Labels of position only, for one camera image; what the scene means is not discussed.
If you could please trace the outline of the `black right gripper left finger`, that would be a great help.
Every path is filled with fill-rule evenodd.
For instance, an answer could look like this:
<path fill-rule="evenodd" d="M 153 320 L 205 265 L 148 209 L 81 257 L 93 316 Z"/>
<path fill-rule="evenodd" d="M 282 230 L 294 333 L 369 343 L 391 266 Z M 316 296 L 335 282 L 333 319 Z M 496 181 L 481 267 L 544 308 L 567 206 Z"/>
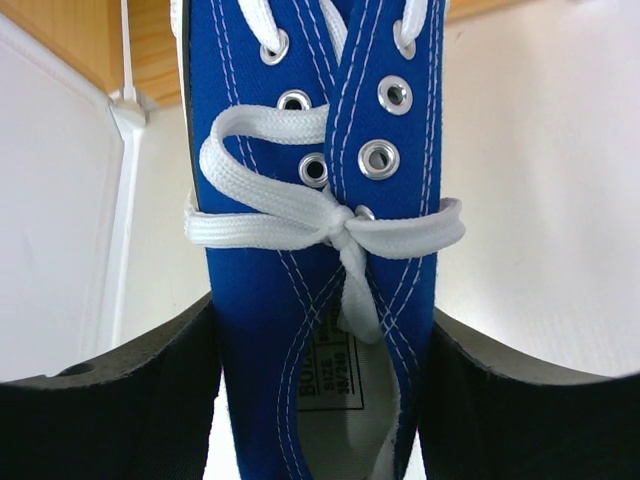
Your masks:
<path fill-rule="evenodd" d="M 200 479 L 221 365 L 205 295 L 55 376 L 1 385 L 4 479 Z"/>

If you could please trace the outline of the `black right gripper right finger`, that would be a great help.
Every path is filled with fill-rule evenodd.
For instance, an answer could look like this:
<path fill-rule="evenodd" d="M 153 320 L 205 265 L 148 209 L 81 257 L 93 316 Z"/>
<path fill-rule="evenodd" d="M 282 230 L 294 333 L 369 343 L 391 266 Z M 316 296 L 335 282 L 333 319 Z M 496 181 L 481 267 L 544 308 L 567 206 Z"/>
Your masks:
<path fill-rule="evenodd" d="M 639 376 L 515 350 L 442 311 L 420 436 L 430 479 L 636 479 Z"/>

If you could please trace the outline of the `blue canvas sneaker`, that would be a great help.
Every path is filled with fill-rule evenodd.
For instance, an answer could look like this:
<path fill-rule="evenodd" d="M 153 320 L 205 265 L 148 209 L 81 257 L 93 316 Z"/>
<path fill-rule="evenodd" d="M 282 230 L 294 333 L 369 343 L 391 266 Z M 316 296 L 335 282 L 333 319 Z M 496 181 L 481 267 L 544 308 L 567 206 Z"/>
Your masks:
<path fill-rule="evenodd" d="M 175 1 L 244 479 L 401 479 L 434 326 L 444 1 Z"/>

